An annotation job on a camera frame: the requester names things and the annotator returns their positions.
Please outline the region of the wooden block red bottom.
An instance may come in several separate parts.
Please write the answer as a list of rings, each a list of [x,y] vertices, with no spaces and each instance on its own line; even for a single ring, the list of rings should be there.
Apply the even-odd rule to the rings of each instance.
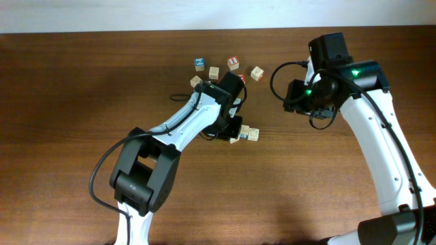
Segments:
[[[237,137],[237,138],[230,138],[230,140],[229,140],[229,143],[231,143],[231,144],[233,144],[233,143],[236,143],[237,141],[239,141],[240,140],[240,138],[239,137]]]

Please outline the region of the wooden block blue side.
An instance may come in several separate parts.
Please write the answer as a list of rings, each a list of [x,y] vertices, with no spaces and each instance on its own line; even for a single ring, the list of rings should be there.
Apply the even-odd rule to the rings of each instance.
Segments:
[[[241,125],[239,131],[239,138],[247,139],[249,136],[249,129],[250,127],[248,125]]]

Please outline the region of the wooden block circle top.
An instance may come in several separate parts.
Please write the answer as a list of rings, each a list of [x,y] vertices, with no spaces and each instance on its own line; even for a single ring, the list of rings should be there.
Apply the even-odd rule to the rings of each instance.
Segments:
[[[251,127],[251,128],[249,129],[249,133],[248,133],[247,139],[248,139],[249,141],[254,141],[254,142],[256,142],[256,141],[258,141],[259,134],[260,134],[260,130],[259,130],[259,129],[256,129],[256,128],[252,128],[252,127]]]

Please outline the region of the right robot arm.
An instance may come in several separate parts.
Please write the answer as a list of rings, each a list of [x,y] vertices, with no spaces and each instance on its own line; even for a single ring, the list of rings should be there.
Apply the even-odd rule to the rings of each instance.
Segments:
[[[310,120],[342,115],[361,147],[381,212],[321,244],[434,244],[435,188],[401,130],[382,68],[354,62],[342,33],[313,39],[309,52],[301,62],[306,78],[290,82],[283,107]]]

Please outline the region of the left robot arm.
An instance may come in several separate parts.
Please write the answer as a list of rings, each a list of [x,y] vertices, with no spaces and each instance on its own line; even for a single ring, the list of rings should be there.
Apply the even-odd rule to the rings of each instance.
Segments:
[[[195,85],[187,103],[159,126],[129,132],[109,180],[121,211],[116,244],[147,244],[153,214],[172,190],[182,151],[199,133],[237,138],[239,94],[246,92],[242,78],[229,71],[219,83]]]

